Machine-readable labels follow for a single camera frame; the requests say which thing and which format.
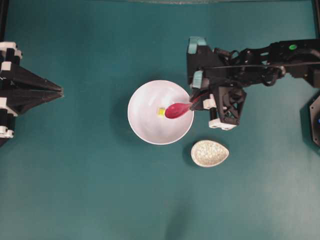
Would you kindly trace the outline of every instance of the white bowl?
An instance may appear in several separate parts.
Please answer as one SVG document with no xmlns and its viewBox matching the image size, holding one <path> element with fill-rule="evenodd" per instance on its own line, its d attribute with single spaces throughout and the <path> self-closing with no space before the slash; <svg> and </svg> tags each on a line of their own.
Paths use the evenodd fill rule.
<svg viewBox="0 0 320 240">
<path fill-rule="evenodd" d="M 156 145 L 172 144 L 190 129 L 194 112 L 169 119 L 158 115 L 158 109 L 166 109 L 174 103 L 189 103 L 188 93 L 171 81 L 155 80 L 139 87 L 128 104 L 128 120 L 135 134 L 142 140 Z"/>
</svg>

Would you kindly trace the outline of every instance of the white bracket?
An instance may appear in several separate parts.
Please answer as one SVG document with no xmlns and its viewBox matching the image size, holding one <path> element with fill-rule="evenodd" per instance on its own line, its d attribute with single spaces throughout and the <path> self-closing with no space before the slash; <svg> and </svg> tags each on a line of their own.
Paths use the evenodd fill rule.
<svg viewBox="0 0 320 240">
<path fill-rule="evenodd" d="M 12 139 L 15 135 L 15 132 L 12 131 L 12 130 L 7 130 L 6 133 L 3 135 L 2 138 L 5 138 L 5 139 Z"/>
<path fill-rule="evenodd" d="M 6 126 L 0 126 L 0 138 L 4 138 L 8 128 Z"/>
<path fill-rule="evenodd" d="M 14 55 L 22 59 L 22 52 L 17 49 L 17 44 L 13 41 L 2 41 L 0 42 L 0 51 L 2 56 L 6 56 L 7 49 L 14 49 Z"/>
<path fill-rule="evenodd" d="M 18 114 L 13 111 L 10 107 L 7 106 L 7 98 L 6 97 L 0 97 L 0 109 L 7 109 L 8 114 L 13 114 L 13 116 L 17 117 Z"/>
<path fill-rule="evenodd" d="M 1 71 L 10 71 L 11 70 L 11 62 L 10 61 L 3 61 L 1 63 Z"/>
<path fill-rule="evenodd" d="M 217 105 L 216 105 L 214 95 L 211 93 L 210 98 L 203 100 L 203 108 L 209 110 L 211 108 L 216 108 L 216 107 Z"/>
<path fill-rule="evenodd" d="M 220 128 L 222 130 L 227 131 L 227 130 L 233 129 L 236 126 L 237 125 L 221 122 L 220 118 L 216 118 L 216 119 L 209 121 L 209 128 L 212 128 L 212 129 Z"/>
</svg>

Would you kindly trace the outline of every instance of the mint green part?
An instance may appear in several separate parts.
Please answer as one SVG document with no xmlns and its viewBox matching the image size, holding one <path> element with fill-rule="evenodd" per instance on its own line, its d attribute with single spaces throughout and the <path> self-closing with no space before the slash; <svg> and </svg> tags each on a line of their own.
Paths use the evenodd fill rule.
<svg viewBox="0 0 320 240">
<path fill-rule="evenodd" d="M 195 89 L 200 89 L 202 84 L 202 75 L 204 71 L 195 71 L 193 74 L 192 87 Z"/>
<path fill-rule="evenodd" d="M 191 36 L 189 38 L 188 53 L 195 54 L 198 46 L 206 46 L 206 39 L 201 36 Z"/>
</svg>

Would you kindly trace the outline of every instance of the green light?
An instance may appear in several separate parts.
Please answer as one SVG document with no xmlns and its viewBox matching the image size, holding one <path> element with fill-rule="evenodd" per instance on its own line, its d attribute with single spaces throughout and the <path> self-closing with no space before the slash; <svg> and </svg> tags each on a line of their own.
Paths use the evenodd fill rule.
<svg viewBox="0 0 320 240">
<path fill-rule="evenodd" d="M 291 44 L 290 46 L 289 46 L 289 49 L 290 50 L 295 50 L 295 49 L 297 49 L 297 45 L 295 45 L 295 44 Z"/>
</svg>

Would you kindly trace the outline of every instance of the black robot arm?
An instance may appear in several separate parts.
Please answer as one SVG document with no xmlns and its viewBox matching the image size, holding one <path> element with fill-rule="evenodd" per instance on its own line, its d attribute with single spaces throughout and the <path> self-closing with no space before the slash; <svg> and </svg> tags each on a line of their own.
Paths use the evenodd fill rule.
<svg viewBox="0 0 320 240">
<path fill-rule="evenodd" d="M 320 88 L 320 40 L 280 41 L 240 52 L 215 48 L 203 37 L 191 37 L 187 50 L 187 81 L 191 110 L 208 110 L 209 127 L 230 130 L 240 123 L 244 88 L 273 86 L 290 73 Z"/>
</svg>

